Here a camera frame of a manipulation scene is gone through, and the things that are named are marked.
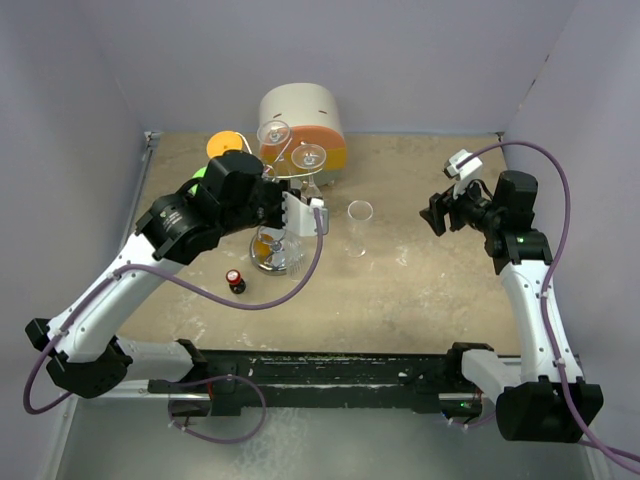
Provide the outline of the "clear flute glass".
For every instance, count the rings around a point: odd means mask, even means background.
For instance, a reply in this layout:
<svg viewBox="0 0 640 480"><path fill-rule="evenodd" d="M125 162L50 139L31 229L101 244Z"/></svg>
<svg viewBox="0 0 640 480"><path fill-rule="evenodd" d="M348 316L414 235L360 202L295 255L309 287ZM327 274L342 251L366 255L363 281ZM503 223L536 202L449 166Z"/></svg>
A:
<svg viewBox="0 0 640 480"><path fill-rule="evenodd" d="M257 131L259 158L267 164L275 162L291 141L291 128L279 119L269 120Z"/></svg>
<svg viewBox="0 0 640 480"><path fill-rule="evenodd" d="M365 200L354 200L347 208L348 239L345 247L351 258L360 258L366 253L368 227L373 219L373 206Z"/></svg>
<svg viewBox="0 0 640 480"><path fill-rule="evenodd" d="M324 168L326 158L325 149L311 143L301 143L291 153L291 162L294 166L292 179L300 187L301 196L307 204L313 199L322 198L314 176Z"/></svg>
<svg viewBox="0 0 640 480"><path fill-rule="evenodd" d="M302 239L293 234L286 233L283 241L285 266L287 275L291 279L300 278L306 265L306 248Z"/></svg>

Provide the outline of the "green plastic wine glass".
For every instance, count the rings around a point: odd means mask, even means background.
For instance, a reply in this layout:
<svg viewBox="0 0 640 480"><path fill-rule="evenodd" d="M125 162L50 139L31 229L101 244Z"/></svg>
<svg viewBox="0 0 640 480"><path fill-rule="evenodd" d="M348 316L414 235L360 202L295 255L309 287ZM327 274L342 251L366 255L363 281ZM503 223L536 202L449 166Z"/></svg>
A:
<svg viewBox="0 0 640 480"><path fill-rule="evenodd" d="M194 197L196 195L201 181L205 176L206 170L207 167L202 167L192 175L192 179L189 181L189 189L187 190L187 193L190 196Z"/></svg>

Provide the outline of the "orange plastic wine glass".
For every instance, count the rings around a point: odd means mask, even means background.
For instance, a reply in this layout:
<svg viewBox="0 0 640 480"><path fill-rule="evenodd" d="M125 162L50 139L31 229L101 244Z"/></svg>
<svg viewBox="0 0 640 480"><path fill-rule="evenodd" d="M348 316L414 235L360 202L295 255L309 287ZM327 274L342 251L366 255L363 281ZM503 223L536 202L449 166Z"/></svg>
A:
<svg viewBox="0 0 640 480"><path fill-rule="evenodd" d="M223 155L230 150L242 151L244 141L235 131L224 130L212 135L206 143L206 154L209 159Z"/></svg>

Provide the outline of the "clear flute glass front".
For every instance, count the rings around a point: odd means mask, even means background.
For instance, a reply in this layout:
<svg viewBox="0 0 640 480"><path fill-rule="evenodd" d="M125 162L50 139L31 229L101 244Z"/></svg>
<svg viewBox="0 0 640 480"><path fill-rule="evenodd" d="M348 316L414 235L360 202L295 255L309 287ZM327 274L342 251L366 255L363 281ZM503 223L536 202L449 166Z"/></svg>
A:
<svg viewBox="0 0 640 480"><path fill-rule="evenodd" d="M373 206L365 200L354 200L347 208L348 239L345 247L351 258L360 258L366 253L368 227L373 219Z"/></svg>

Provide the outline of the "clear flute glass back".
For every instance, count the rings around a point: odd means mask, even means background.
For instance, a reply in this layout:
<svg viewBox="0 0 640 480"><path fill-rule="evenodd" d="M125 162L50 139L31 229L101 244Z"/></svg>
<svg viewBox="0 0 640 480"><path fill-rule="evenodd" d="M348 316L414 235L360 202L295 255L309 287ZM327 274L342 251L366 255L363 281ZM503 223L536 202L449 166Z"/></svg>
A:
<svg viewBox="0 0 640 480"><path fill-rule="evenodd" d="M291 141L291 128L279 119L269 120L257 131L259 158L267 164L275 162Z"/></svg>

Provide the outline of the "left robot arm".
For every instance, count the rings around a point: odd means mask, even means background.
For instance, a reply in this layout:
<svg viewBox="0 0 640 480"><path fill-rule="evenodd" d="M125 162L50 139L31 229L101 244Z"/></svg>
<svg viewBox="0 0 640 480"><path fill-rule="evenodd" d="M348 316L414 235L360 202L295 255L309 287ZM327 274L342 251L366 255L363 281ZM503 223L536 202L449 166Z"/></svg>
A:
<svg viewBox="0 0 640 480"><path fill-rule="evenodd" d="M53 383L83 398L133 380L165 380L184 392L201 388L205 360L191 342L136 342L117 332L166 276L223 237L260 226L299 236L316 231L313 210L288 181L264 178L262 162L244 151L213 158L202 177L156 199L91 287L58 316L27 325Z"/></svg>

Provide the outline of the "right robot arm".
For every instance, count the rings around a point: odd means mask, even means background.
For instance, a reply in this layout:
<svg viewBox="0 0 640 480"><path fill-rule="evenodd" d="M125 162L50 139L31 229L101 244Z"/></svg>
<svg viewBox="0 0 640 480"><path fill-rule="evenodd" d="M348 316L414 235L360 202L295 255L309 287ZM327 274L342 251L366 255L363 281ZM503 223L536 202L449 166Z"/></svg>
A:
<svg viewBox="0 0 640 480"><path fill-rule="evenodd" d="M553 256L546 236L532 226L537 180L507 170L491 197L483 190L479 179L459 182L433 194L420 215L438 236L466 226L484 235L517 324L520 365L468 344L445 366L446 383L456 391L478 387L494 404L506 440L576 443L580 425L595 418L604 398L600 386L585 381L564 332L547 276Z"/></svg>

